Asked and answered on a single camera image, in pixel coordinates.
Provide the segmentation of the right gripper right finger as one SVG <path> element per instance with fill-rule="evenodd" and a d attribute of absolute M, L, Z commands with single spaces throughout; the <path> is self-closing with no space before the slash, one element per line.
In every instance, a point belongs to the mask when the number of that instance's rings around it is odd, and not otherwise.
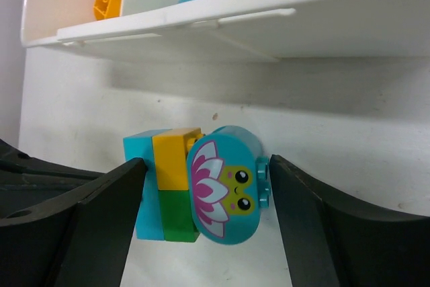
<path fill-rule="evenodd" d="M 429 218 L 365 202 L 279 155 L 272 194 L 293 286 L 428 286 Z"/>

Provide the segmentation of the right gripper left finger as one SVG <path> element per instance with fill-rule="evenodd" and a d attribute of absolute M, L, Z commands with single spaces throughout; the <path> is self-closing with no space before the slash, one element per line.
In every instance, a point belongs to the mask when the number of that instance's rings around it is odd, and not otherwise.
<path fill-rule="evenodd" d="M 119 286 L 146 165 L 98 173 L 1 143 L 1 285 Z"/>

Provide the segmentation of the blue long lego brick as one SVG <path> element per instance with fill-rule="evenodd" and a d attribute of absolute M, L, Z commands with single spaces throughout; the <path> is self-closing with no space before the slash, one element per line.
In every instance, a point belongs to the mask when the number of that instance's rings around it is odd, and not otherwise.
<path fill-rule="evenodd" d="M 144 160 L 146 165 L 142 199 L 135 223 L 136 237 L 141 240 L 165 240 L 159 204 L 153 137 L 166 131 L 167 129 L 147 130 L 123 138 L 125 160 L 129 161 L 139 157 Z"/>

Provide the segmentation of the green number two lego brick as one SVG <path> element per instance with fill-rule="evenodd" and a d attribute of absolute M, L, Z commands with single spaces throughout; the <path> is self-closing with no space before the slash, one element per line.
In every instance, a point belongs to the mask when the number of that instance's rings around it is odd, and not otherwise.
<path fill-rule="evenodd" d="M 159 202 L 165 240 L 194 243 L 200 232 L 192 217 L 189 191 L 160 190 Z"/>

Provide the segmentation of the blue frog lego brick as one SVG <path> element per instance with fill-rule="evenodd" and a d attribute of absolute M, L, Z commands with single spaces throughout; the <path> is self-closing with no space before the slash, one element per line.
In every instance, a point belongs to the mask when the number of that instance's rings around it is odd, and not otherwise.
<path fill-rule="evenodd" d="M 257 136 L 223 126 L 198 139 L 187 155 L 191 214 L 207 239 L 236 245 L 252 237 L 268 208 L 269 159 Z"/>

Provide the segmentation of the small yellow lego brick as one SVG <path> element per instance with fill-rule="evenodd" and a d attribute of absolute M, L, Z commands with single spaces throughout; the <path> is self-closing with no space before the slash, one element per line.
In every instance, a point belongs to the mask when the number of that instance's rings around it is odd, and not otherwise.
<path fill-rule="evenodd" d="M 157 186 L 162 191 L 187 191 L 187 155 L 204 134 L 201 128 L 164 130 L 152 138 Z"/>

